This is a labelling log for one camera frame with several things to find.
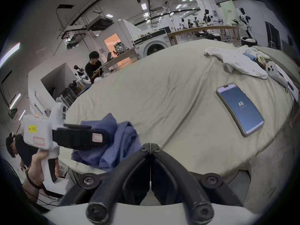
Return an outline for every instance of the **hand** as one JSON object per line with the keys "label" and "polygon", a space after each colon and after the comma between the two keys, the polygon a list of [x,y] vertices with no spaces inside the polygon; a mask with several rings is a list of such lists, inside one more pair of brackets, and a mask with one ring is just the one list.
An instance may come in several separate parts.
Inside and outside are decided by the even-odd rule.
{"label": "hand", "polygon": [[[41,186],[43,184],[44,175],[40,162],[41,160],[46,159],[47,156],[47,151],[39,151],[32,156],[31,165],[28,170],[28,176],[31,179],[31,181],[37,186]],[[59,177],[58,158],[55,159],[55,176]]]}

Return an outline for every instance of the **black t-shirt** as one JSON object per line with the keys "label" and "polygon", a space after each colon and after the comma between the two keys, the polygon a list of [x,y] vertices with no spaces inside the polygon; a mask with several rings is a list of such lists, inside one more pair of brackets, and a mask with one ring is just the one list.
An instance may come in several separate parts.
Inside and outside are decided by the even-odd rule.
{"label": "black t-shirt", "polygon": [[101,64],[101,62],[100,62],[99,60],[96,62],[95,65],[92,65],[90,62],[88,62],[88,63],[86,64],[86,66],[85,66],[85,71],[86,71],[86,73],[88,74],[88,76],[89,76],[90,79],[91,79],[91,77],[93,76],[93,72],[96,71],[101,65],[102,65],[102,64]]}
{"label": "black t-shirt", "polygon": [[31,164],[32,155],[38,152],[38,148],[30,146],[24,142],[21,134],[16,136],[16,149],[26,167]]}

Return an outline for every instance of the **beige fabric cover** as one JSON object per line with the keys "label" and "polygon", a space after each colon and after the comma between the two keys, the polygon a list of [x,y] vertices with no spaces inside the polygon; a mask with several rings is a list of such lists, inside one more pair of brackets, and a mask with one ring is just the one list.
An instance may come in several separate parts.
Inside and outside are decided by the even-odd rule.
{"label": "beige fabric cover", "polygon": [[[275,137],[292,100],[271,78],[229,73],[222,61],[204,56],[207,47],[236,49],[202,39],[156,52],[92,85],[72,104],[66,122],[112,113],[117,122],[132,122],[142,144],[157,143],[189,171],[224,174],[240,166]],[[236,83],[264,117],[263,127],[249,137],[241,135],[216,95],[216,88],[228,83]],[[90,172],[70,160],[71,152],[61,148],[59,159],[80,173]]]}

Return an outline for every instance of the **white towel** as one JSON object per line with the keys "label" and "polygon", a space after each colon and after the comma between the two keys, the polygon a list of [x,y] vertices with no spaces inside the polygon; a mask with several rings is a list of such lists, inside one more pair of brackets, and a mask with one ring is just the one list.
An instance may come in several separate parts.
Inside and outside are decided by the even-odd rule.
{"label": "white towel", "polygon": [[258,51],[256,48],[254,47],[248,47],[248,45],[244,45],[244,46],[241,46],[237,49],[238,53],[248,53],[254,57],[258,57],[258,56],[261,56],[261,57],[265,57],[265,58],[270,58],[267,54],[261,52],[261,51]]}
{"label": "white towel", "polygon": [[205,55],[216,56],[223,60],[229,72],[234,69],[246,75],[267,79],[268,74],[256,62],[253,62],[249,57],[235,50],[208,47],[204,50]]}

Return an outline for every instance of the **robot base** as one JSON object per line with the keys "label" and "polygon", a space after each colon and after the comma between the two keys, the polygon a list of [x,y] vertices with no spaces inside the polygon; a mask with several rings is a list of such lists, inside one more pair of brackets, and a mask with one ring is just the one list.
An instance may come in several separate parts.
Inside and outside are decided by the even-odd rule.
{"label": "robot base", "polygon": [[249,47],[257,45],[257,41],[255,39],[248,37],[241,37],[241,43],[242,45],[248,45]]}

